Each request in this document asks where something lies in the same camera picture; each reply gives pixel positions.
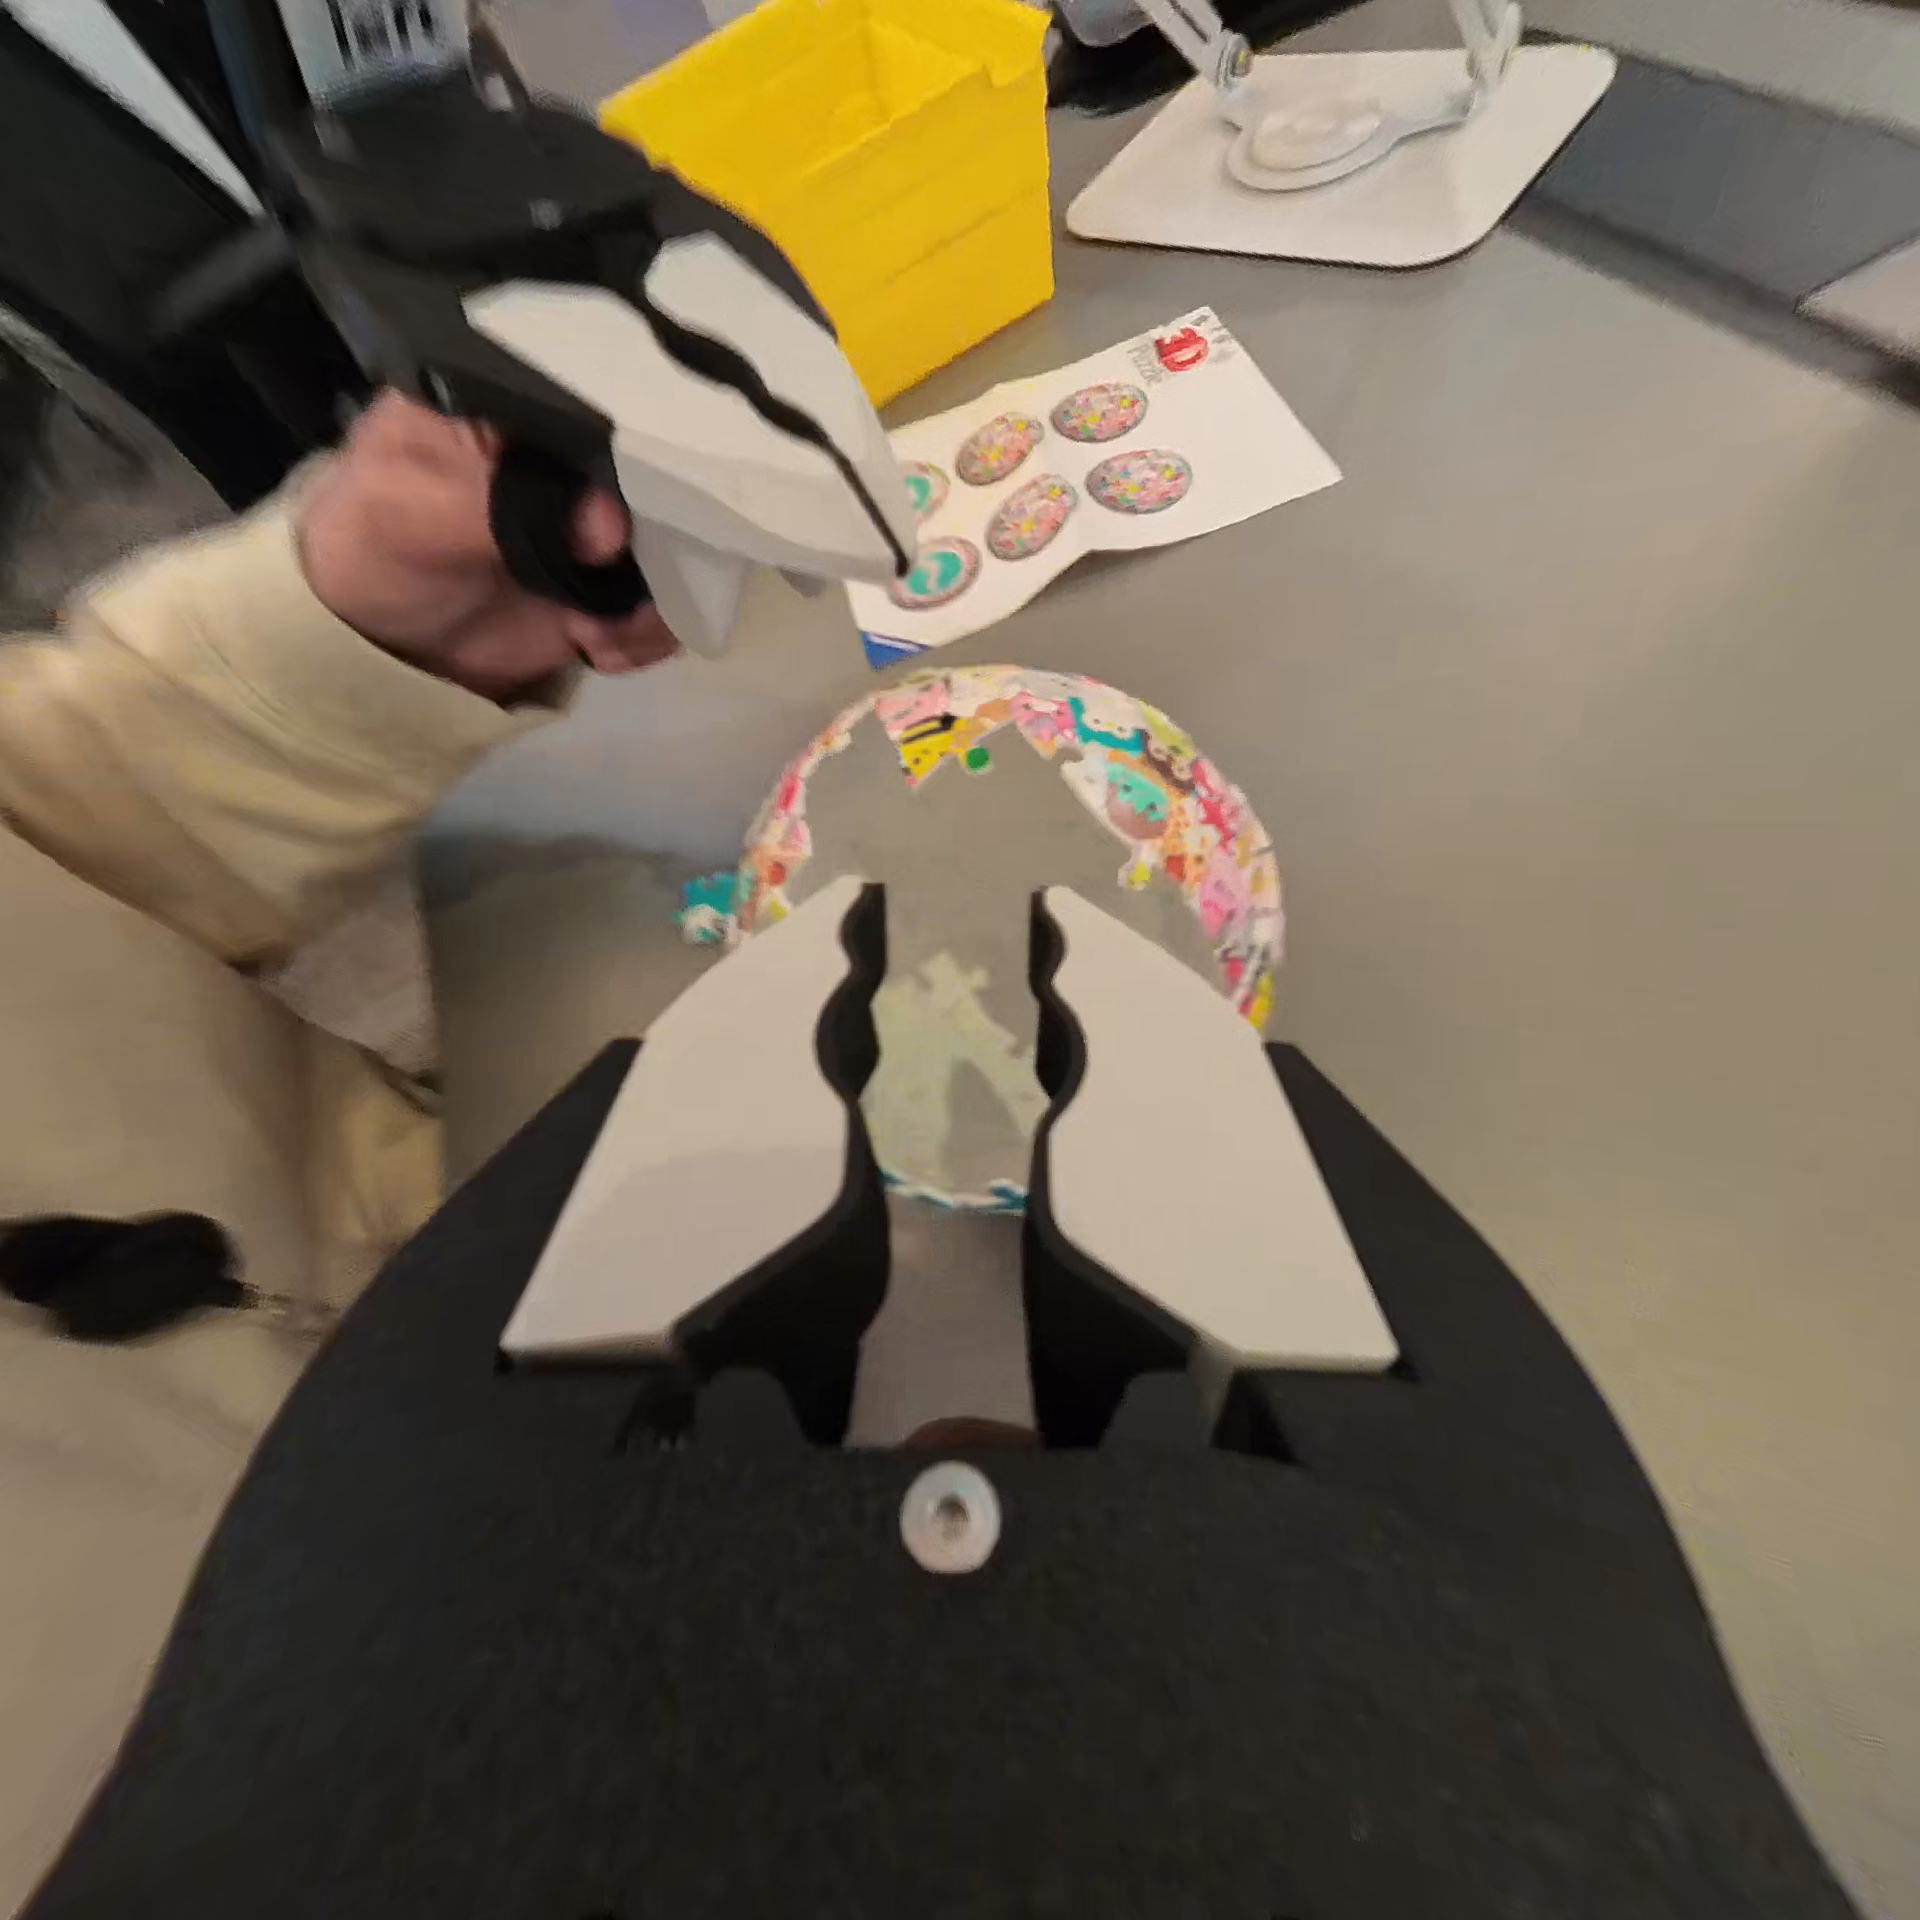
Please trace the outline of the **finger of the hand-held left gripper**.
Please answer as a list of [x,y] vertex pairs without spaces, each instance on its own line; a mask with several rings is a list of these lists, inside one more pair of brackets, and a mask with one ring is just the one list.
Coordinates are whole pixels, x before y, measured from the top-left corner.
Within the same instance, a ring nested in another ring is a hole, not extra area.
[[613,477],[630,515],[635,565],[686,652],[730,650],[740,598],[761,568],[804,587],[840,579],[734,552],[732,517],[699,488],[707,465],[693,454],[693,377],[643,317],[641,282],[625,296],[605,286],[500,281],[467,293],[463,314],[479,336],[610,422]]
[[699,488],[772,565],[891,583],[917,556],[894,446],[829,326],[718,233],[669,239],[641,312],[693,377]]

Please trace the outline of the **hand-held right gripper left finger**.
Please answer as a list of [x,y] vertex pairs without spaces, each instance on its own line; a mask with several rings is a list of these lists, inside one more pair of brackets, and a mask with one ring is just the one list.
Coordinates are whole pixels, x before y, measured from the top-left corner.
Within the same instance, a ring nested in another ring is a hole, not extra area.
[[845,1185],[856,1093],[822,1059],[883,888],[834,877],[659,1012],[499,1338],[512,1363],[693,1359],[723,1293]]

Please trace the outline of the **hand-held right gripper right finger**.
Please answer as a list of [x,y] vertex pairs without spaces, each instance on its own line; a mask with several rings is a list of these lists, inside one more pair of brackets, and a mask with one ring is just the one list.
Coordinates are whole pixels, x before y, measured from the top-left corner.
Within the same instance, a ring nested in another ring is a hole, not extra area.
[[1036,908],[1084,1050],[1045,1140],[1068,1248],[1170,1313],[1214,1375],[1386,1372],[1401,1346],[1259,1032],[1070,888]]

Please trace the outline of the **colourful puzzle ball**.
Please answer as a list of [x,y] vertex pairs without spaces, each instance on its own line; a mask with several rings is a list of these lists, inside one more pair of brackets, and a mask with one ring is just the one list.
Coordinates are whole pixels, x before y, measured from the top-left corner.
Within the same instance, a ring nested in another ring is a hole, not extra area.
[[1065,886],[1263,1028],[1283,888],[1240,786],[1162,707],[1078,672],[915,670],[834,713],[743,838],[726,934],[775,927],[845,874],[885,888],[883,1183],[943,1211],[1020,1211],[1045,1110],[1029,898]]

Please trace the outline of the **person's left forearm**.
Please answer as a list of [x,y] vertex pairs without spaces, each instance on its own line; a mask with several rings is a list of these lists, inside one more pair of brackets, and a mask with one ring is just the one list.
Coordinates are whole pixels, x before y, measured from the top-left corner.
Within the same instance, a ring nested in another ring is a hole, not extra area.
[[274,964],[571,698],[573,672],[549,672],[500,704],[377,650],[324,610],[275,497],[4,642],[4,827],[222,963]]

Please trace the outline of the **printed puzzle leaflet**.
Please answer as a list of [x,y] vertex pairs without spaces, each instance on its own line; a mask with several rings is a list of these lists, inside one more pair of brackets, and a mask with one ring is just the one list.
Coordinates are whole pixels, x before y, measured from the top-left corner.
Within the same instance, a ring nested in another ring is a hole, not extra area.
[[894,431],[910,569],[845,598],[879,672],[1008,621],[1090,556],[1321,493],[1338,465],[1208,306]]

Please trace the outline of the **person's left hand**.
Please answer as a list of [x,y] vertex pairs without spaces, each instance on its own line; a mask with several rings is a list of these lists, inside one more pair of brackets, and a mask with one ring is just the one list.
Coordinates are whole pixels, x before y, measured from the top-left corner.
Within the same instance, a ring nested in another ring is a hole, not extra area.
[[573,670],[681,655],[655,606],[616,621],[520,587],[494,537],[496,430],[378,389],[296,505],[309,591],[392,656],[504,707]]

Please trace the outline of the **yellow plastic bin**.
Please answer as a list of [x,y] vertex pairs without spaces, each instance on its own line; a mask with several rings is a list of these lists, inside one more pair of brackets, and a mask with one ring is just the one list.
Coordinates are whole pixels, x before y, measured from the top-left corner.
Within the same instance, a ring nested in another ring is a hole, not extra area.
[[768,1],[600,105],[761,228],[875,406],[1052,293],[1048,13]]

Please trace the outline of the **white desk stand base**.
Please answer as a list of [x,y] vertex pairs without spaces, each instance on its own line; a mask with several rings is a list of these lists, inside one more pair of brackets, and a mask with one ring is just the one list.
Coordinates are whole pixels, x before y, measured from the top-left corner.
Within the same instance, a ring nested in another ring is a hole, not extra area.
[[1084,45],[1149,23],[1191,68],[1068,203],[1068,233],[1386,271],[1474,249],[1594,114],[1617,56],[1524,45],[1511,1],[1447,13],[1440,48],[1255,52],[1211,1],[1061,4]]

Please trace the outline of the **person's cream sweater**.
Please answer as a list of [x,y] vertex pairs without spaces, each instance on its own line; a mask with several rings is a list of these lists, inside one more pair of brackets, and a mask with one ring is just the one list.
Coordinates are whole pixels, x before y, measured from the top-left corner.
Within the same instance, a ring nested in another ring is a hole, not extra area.
[[4,1301],[3,1888],[27,1905],[114,1761],[183,1587],[312,1346],[443,1193],[369,1053],[4,833],[4,1224],[186,1211],[262,1305],[126,1343]]

